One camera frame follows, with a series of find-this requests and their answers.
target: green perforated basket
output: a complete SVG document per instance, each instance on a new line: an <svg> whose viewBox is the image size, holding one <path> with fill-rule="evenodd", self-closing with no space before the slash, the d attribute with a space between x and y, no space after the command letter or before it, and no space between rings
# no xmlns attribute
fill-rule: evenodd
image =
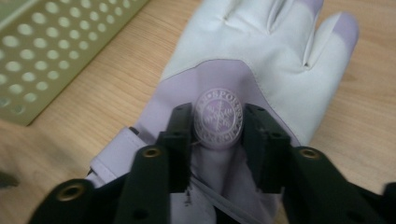
<svg viewBox="0 0 396 224"><path fill-rule="evenodd" d="M32 120L148 0L0 0L0 118Z"/></svg>

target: glove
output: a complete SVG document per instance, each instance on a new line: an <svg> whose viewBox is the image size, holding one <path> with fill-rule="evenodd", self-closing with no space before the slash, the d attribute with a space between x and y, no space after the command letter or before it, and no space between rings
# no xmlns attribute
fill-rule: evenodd
<svg viewBox="0 0 396 224"><path fill-rule="evenodd" d="M173 223L215 223L209 204L241 223L273 222L279 197L257 190L238 142L241 105L265 108L293 146L309 143L358 40L358 25L344 12L315 31L321 7L321 0L205 0L197 9L134 125L134 138L154 144L174 107L195 106L192 204L172 195ZM126 173L131 163L103 162L125 153L99 155L92 169L124 166Z"/></svg>

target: embossed logo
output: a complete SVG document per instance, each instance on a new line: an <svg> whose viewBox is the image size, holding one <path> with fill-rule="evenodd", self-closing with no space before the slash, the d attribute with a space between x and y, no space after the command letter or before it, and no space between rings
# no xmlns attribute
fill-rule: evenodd
<svg viewBox="0 0 396 224"><path fill-rule="evenodd" d="M241 135L243 112L236 95L229 90L213 89L197 101L194 129L200 142L210 148L232 146Z"/></svg>

